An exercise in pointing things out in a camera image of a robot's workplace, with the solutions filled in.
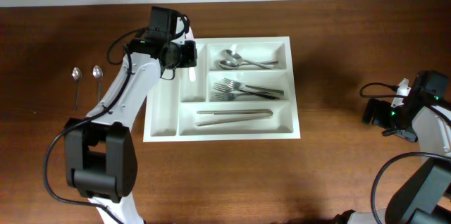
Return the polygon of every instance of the silverware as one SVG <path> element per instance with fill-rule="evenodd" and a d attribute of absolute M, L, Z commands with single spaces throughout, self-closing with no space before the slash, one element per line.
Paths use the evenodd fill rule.
<path fill-rule="evenodd" d="M 102 72 L 100 66 L 95 66 L 94 69 L 92 69 L 92 75 L 97 80 L 97 103 L 100 102 L 101 98 L 101 79 L 104 76 L 104 72 Z"/>
<path fill-rule="evenodd" d="M 270 68 L 268 66 L 265 66 L 265 65 L 263 65 L 261 63 L 257 63 L 257 62 L 253 62 L 253 61 L 250 61 L 250 60 L 247 60 L 247 59 L 243 59 L 238 53 L 236 53 L 234 51 L 231 51 L 231 50 L 225 50 L 224 51 L 224 56 L 225 56 L 225 59 L 227 59 L 228 61 L 231 61 L 233 63 L 236 63 L 236 64 L 241 64 L 242 62 L 248 62 L 248 63 L 250 63 L 252 65 L 259 66 L 259 67 L 261 67 L 263 69 L 269 69 L 269 70 L 272 69 L 272 68 Z"/>
<path fill-rule="evenodd" d="M 234 93 L 211 93 L 214 101 L 233 101 L 238 97 L 241 96 L 252 96 L 253 94 L 250 93 L 241 93 L 241 94 L 234 94 Z"/>
<path fill-rule="evenodd" d="M 271 60 L 271 61 L 264 61 L 260 62 L 262 65 L 277 65 L 279 63 L 278 60 Z M 237 70 L 240 66 L 251 66 L 252 64 L 248 62 L 242 62 L 242 63 L 233 63 L 232 61 L 228 60 L 222 60 L 218 63 L 219 67 L 223 70 Z"/>
<path fill-rule="evenodd" d="M 234 89 L 234 90 L 243 90 L 244 88 L 251 88 L 251 89 L 255 89 L 255 90 L 259 90 L 259 91 L 263 91 L 263 92 L 267 92 L 269 94 L 279 94 L 279 95 L 284 95 L 283 90 L 279 90 L 279 89 L 270 89 L 270 88 L 266 88 L 266 87 L 257 87 L 257 86 L 251 86 L 251 85 L 246 85 L 244 83 L 238 82 L 236 80 L 229 80 L 227 78 L 223 79 L 224 84 L 226 84 L 229 88 Z"/>
<path fill-rule="evenodd" d="M 209 122 L 197 123 L 197 126 L 207 126 L 207 125 L 219 125 L 223 123 L 234 123 L 241 121 L 248 121 L 261 118 L 270 118 L 273 115 L 273 111 L 270 109 L 257 109 L 257 110 L 241 110 L 241 111 L 198 111 L 199 115 L 242 115 L 242 114 L 261 114 L 262 116 L 250 116 L 244 118 L 229 118 L 221 120 L 213 120 Z"/>
<path fill-rule="evenodd" d="M 263 97 L 263 98 L 270 99 L 270 100 L 279 100 L 280 99 L 280 98 L 272 96 L 270 94 L 262 94 L 260 92 L 257 93 L 257 92 L 242 90 L 242 89 L 233 89 L 233 88 L 231 88 L 225 84 L 221 84 L 221 83 L 214 83 L 213 89 L 215 89 L 216 91 L 222 92 L 222 93 L 231 93 L 232 91 L 240 91 L 243 93 L 253 94 L 258 97 Z"/>
<path fill-rule="evenodd" d="M 72 70 L 72 77 L 76 82 L 77 87 L 75 88 L 75 107 L 74 111 L 77 111 L 78 109 L 78 85 L 80 84 L 80 81 L 82 79 L 82 71 L 79 68 L 74 68 Z"/>

